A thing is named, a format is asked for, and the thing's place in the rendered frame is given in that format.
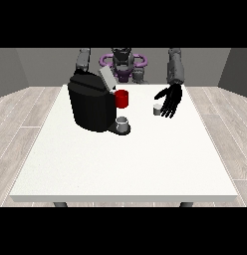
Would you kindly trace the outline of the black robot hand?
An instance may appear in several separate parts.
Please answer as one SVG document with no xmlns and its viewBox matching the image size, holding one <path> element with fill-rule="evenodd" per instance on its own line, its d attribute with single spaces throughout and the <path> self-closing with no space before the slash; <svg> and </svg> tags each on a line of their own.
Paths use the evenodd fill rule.
<svg viewBox="0 0 247 255">
<path fill-rule="evenodd" d="M 155 97 L 156 100 L 165 98 L 164 103 L 160 109 L 160 115 L 166 118 L 172 118 L 176 109 L 181 102 L 182 88 L 180 84 L 172 84 L 168 88 L 160 91 Z"/>
</svg>

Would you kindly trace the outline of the red pod holder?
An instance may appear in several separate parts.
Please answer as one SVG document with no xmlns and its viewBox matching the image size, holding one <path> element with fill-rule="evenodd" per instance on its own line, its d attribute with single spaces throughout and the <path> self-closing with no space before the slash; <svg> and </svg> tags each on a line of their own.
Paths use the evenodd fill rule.
<svg viewBox="0 0 247 255">
<path fill-rule="evenodd" d="M 115 92 L 116 97 L 116 107 L 119 109 L 124 109 L 128 106 L 128 91 L 117 90 Z"/>
</svg>

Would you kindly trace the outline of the pale grey machine lid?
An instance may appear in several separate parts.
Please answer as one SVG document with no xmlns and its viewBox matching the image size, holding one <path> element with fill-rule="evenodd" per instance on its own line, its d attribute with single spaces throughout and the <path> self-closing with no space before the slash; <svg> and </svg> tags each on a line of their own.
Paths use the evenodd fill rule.
<svg viewBox="0 0 247 255">
<path fill-rule="evenodd" d="M 104 66 L 99 69 L 99 74 L 102 77 L 103 81 L 106 84 L 106 87 L 109 91 L 111 91 L 117 84 L 117 81 L 110 69 L 109 66 Z"/>
</svg>

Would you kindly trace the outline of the small grey cup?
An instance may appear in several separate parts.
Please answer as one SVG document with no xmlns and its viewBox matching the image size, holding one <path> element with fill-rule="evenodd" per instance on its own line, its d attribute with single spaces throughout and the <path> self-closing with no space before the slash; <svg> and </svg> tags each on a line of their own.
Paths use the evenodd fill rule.
<svg viewBox="0 0 247 255">
<path fill-rule="evenodd" d="M 126 117 L 118 117 L 116 119 L 117 131 L 125 132 L 128 129 L 128 120 Z"/>
</svg>

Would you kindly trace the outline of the black coffee machine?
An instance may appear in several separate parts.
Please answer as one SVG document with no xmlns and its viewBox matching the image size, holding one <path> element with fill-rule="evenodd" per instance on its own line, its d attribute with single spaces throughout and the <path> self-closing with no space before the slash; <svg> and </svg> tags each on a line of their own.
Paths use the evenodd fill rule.
<svg viewBox="0 0 247 255">
<path fill-rule="evenodd" d="M 70 78 L 68 91 L 75 122 L 89 131 L 111 131 L 118 135 L 130 133 L 117 131 L 117 107 L 115 92 L 110 92 L 103 79 L 90 72 Z"/>
</svg>

